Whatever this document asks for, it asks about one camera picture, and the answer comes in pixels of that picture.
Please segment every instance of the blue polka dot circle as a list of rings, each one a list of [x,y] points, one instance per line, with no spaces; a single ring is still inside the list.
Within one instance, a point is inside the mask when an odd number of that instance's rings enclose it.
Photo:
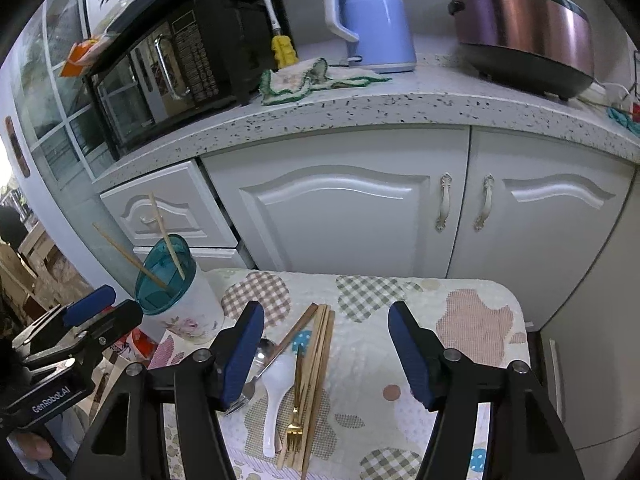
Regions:
[[[298,335],[293,338],[293,343],[291,343],[291,349],[294,353],[298,352],[298,348],[302,348],[303,352],[306,352],[306,347],[309,345],[309,340],[311,339],[311,330],[303,330],[302,332],[298,332]]]
[[[479,447],[471,452],[471,461],[469,462],[469,469],[476,473],[484,471],[484,460],[486,459],[486,450]]]

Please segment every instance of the towel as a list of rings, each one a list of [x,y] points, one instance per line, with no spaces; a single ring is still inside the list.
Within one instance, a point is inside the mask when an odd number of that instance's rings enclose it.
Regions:
[[[625,114],[615,108],[607,108],[607,115],[621,126],[633,133],[636,137],[640,137],[640,123],[633,122],[629,114]]]
[[[316,57],[277,72],[265,70],[260,79],[262,106],[300,101],[316,90],[367,86],[390,79],[364,68],[329,66],[324,58]]]

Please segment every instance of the blue kettle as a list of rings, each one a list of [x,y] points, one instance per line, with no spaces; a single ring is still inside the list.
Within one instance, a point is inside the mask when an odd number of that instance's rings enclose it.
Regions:
[[[415,68],[414,41],[402,0],[324,0],[324,20],[347,41],[349,65],[376,72]]]

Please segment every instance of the metal bolt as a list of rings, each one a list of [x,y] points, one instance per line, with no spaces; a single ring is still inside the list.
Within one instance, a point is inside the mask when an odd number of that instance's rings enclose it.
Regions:
[[[135,377],[143,369],[144,367],[140,363],[133,363],[132,365],[127,366],[124,371],[126,371],[127,375],[130,375],[131,377]]]
[[[460,358],[462,357],[460,350],[456,350],[455,348],[447,348],[442,355],[444,355],[444,358],[447,361],[452,361],[454,363],[460,361]]]
[[[514,361],[511,363],[511,366],[513,366],[513,369],[519,374],[526,374],[529,371],[529,365],[524,361]]]
[[[211,352],[207,348],[201,348],[193,353],[193,360],[197,363],[203,363],[211,357]]]

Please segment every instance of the gold fork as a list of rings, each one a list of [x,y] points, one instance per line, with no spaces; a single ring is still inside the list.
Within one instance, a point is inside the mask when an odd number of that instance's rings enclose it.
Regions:
[[[300,424],[300,404],[302,404],[302,348],[298,347],[296,357],[296,375],[293,383],[293,420],[287,426],[287,451],[297,452],[302,443],[302,425]]]

